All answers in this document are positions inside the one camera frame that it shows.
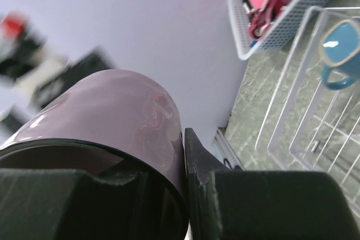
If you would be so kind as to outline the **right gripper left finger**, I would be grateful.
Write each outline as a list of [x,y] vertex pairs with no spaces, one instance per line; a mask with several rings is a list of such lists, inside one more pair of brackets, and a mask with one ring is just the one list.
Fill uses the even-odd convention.
[[1,169],[1,239],[133,239],[143,175]]

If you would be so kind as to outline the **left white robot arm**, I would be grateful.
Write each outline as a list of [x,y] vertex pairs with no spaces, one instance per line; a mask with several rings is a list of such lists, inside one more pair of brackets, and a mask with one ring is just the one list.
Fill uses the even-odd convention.
[[100,48],[72,62],[38,36],[24,15],[10,12],[1,16],[1,81],[23,94],[37,110],[83,78],[112,68]]

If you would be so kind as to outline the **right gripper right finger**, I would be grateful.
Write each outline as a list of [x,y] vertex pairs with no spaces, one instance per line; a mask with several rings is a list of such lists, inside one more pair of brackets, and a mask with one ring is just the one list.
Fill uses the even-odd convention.
[[184,132],[193,239],[358,239],[337,182],[317,171],[229,169]]

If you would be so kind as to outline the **purple grey mug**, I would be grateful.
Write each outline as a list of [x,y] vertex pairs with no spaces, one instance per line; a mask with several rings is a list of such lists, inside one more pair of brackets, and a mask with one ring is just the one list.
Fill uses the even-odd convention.
[[141,171],[133,239],[187,233],[179,112],[142,74],[112,69],[77,82],[1,145],[1,169]]

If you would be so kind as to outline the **light blue floral mug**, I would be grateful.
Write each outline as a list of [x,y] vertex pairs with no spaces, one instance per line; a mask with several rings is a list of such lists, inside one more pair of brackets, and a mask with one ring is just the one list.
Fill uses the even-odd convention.
[[[337,22],[323,35],[318,47],[323,57],[322,84],[330,90],[345,89],[359,80],[359,17]],[[332,71],[345,75],[329,81]]]

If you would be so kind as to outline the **white wire dish rack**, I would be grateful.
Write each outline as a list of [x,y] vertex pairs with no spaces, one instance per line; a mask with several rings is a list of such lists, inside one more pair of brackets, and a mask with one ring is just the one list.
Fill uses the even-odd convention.
[[311,7],[304,15],[260,127],[255,148],[282,170],[324,171],[359,213],[359,84],[330,90],[321,81],[322,36],[358,7]]

